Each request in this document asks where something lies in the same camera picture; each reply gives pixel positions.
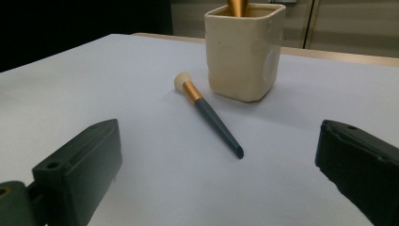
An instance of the beige cup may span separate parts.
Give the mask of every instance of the beige cup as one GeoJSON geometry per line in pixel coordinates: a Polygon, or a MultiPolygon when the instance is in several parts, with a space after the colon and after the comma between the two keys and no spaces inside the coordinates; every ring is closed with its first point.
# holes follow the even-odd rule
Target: beige cup
{"type": "Polygon", "coordinates": [[[285,6],[249,4],[247,17],[227,6],[205,14],[209,85],[243,102],[261,99],[276,81],[285,6]]]}

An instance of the brush handle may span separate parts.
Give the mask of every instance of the brush handle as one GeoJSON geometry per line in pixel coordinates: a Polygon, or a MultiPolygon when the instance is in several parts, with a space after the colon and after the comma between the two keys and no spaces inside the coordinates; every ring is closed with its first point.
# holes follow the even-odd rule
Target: brush handle
{"type": "Polygon", "coordinates": [[[220,135],[220,137],[226,142],[231,150],[237,155],[239,159],[244,157],[243,149],[237,140],[232,136],[229,129],[223,123],[223,121],[217,116],[216,112],[203,98],[199,98],[194,102],[194,107],[198,110],[201,116],[208,121],[213,129],[220,135]]]}

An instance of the copper ferrule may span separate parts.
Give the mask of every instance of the copper ferrule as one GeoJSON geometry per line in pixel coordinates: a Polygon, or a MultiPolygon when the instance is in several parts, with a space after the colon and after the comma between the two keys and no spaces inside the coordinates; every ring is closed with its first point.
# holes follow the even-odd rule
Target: copper ferrule
{"type": "Polygon", "coordinates": [[[202,95],[190,81],[186,81],[183,83],[183,93],[191,102],[191,104],[194,104],[199,98],[202,98],[202,95]]]}
{"type": "Polygon", "coordinates": [[[247,17],[248,16],[248,0],[228,0],[227,1],[231,16],[247,17]]]}

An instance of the brush bristles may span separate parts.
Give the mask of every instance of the brush bristles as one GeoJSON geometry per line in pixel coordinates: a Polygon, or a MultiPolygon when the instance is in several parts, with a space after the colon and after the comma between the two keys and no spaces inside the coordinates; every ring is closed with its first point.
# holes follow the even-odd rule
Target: brush bristles
{"type": "Polygon", "coordinates": [[[190,73],[179,73],[174,80],[175,89],[183,92],[183,84],[186,81],[191,81],[190,73]]]}

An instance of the white table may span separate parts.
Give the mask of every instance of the white table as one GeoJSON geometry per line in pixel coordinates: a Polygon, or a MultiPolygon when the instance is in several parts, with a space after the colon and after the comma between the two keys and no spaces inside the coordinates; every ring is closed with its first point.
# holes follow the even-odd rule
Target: white table
{"type": "Polygon", "coordinates": [[[0,73],[0,181],[93,123],[118,119],[123,165],[89,225],[371,225],[314,165],[322,120],[399,146],[399,67],[282,55],[258,103],[212,93],[205,46],[111,35],[0,73]],[[245,151],[237,160],[173,87],[194,83],[245,151]]]}

